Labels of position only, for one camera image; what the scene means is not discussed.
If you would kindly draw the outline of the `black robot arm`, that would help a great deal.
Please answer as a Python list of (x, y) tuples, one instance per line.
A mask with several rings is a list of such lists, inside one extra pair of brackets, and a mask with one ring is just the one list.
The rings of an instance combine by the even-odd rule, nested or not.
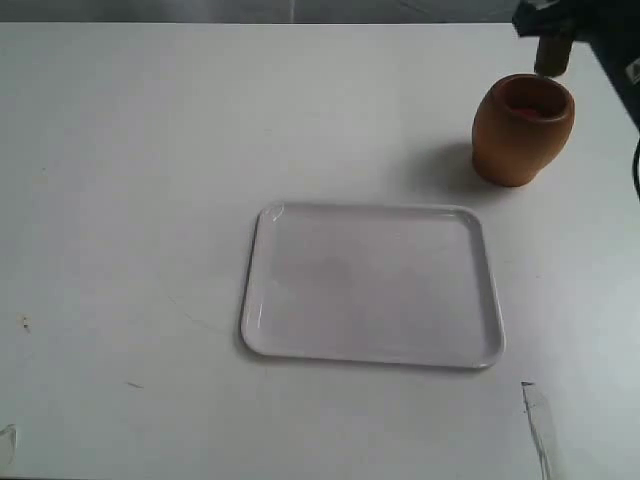
[(565, 73), (572, 45), (590, 46), (635, 125), (639, 124), (639, 3), (637, 1), (520, 1), (512, 16), (520, 37), (539, 39), (534, 71)]

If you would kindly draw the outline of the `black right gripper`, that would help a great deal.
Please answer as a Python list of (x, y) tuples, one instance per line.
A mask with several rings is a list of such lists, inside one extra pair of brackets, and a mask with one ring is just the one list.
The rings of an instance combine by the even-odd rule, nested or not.
[(590, 36), (583, 1), (519, 1), (511, 23), (519, 37)]

